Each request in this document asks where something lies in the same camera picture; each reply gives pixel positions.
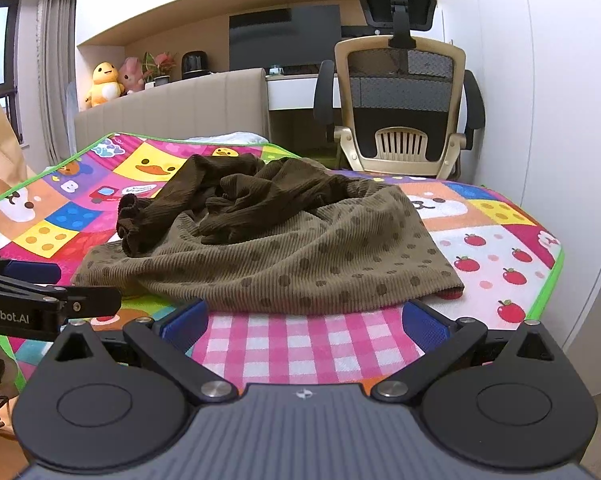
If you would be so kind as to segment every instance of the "metal screw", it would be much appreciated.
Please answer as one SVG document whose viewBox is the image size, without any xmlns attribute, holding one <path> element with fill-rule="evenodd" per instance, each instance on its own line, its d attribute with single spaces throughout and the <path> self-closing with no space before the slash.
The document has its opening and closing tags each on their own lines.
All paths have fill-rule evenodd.
<svg viewBox="0 0 601 480">
<path fill-rule="evenodd" d="M 218 399 L 219 397 L 225 397 L 231 394 L 231 384 L 227 381 L 210 381 L 200 387 L 200 392 L 205 397 Z"/>
<path fill-rule="evenodd" d="M 409 388 L 407 384 L 400 381 L 383 381 L 376 386 L 376 391 L 383 397 L 402 397 Z"/>
</svg>

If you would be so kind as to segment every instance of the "blue gripper pad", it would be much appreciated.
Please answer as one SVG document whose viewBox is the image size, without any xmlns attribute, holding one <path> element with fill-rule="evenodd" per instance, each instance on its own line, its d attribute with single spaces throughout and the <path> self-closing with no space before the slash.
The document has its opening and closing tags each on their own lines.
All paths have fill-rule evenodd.
<svg viewBox="0 0 601 480">
<path fill-rule="evenodd" d="M 155 322 L 154 332 L 185 353 L 207 331 L 208 324 L 207 304 L 198 300 L 190 305 L 178 307 Z"/>
<path fill-rule="evenodd" d="M 411 301 L 403 305 L 403 330 L 425 352 L 450 338 L 450 330 Z"/>
<path fill-rule="evenodd" d="M 3 276 L 27 283 L 54 285 L 60 279 L 60 267 L 45 262 L 18 262 L 12 260 L 3 269 Z"/>
</svg>

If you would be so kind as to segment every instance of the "colorful play mat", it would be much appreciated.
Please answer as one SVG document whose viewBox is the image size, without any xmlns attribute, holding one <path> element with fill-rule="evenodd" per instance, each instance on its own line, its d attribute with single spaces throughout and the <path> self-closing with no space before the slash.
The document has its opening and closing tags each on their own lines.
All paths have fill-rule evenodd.
<svg viewBox="0 0 601 480">
<path fill-rule="evenodd" d="M 0 196 L 0 255 L 55 262 L 68 285 L 88 248 L 117 240 L 121 196 L 152 197 L 194 154 L 253 153 L 264 161 L 295 156 L 273 144 L 221 146 L 110 134 Z M 439 249 L 465 284 L 458 294 L 423 301 L 450 319 L 471 316 L 491 329 L 514 329 L 543 312 L 561 272 L 561 244 L 536 220 L 483 187 L 424 178 L 365 174 L 408 195 Z M 161 298 L 128 298 L 95 330 L 121 328 L 139 316 L 159 319 L 173 306 Z M 422 354 L 402 328 L 402 305 L 345 316 L 212 314 L 188 352 L 226 380 L 335 383 L 380 380 Z M 51 343 L 0 336 L 22 371 L 21 388 Z"/>
</svg>

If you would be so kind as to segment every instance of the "chair armrest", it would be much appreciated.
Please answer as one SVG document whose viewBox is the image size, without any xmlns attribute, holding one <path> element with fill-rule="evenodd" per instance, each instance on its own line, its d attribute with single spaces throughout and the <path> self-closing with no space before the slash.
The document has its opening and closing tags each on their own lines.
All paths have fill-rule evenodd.
<svg viewBox="0 0 601 480">
<path fill-rule="evenodd" d="M 335 126 L 334 140 L 340 140 L 342 136 L 349 136 L 347 140 L 352 140 L 352 131 L 347 126 Z"/>
<path fill-rule="evenodd" d="M 465 150 L 471 150 L 474 145 L 474 130 L 485 127 L 485 105 L 481 89 L 471 70 L 465 71 L 463 78 L 465 100 L 467 102 L 467 123 L 465 125 Z"/>
<path fill-rule="evenodd" d="M 441 164 L 440 169 L 436 175 L 439 180 L 447 180 L 452 173 L 456 161 L 461 155 L 463 144 L 465 143 L 465 137 L 461 134 L 452 134 L 447 140 L 447 146 L 445 148 L 445 157 Z"/>
<path fill-rule="evenodd" d="M 325 126 L 327 142 L 334 142 L 334 62 L 321 63 L 314 91 L 314 120 Z"/>
</svg>

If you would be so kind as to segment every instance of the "brown corduroy cloth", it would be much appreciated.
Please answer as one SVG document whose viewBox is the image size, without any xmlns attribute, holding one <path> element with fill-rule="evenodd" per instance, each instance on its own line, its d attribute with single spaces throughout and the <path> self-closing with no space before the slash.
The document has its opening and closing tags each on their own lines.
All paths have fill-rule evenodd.
<svg viewBox="0 0 601 480">
<path fill-rule="evenodd" d="M 298 158 L 265 165 L 250 153 L 191 156 L 152 198 L 125 195 L 119 203 L 117 231 L 122 250 L 139 256 L 151 250 L 176 217 L 199 218 L 204 244 L 249 240 L 302 210 L 347 198 L 349 179 Z"/>
<path fill-rule="evenodd" d="M 73 281 L 177 304 L 203 298 L 213 311 L 295 315 L 363 312 L 463 287 L 400 188 L 348 180 L 346 192 L 228 245 L 202 243 L 202 222 L 181 213 L 142 257 L 127 257 L 121 241 L 93 248 Z"/>
</svg>

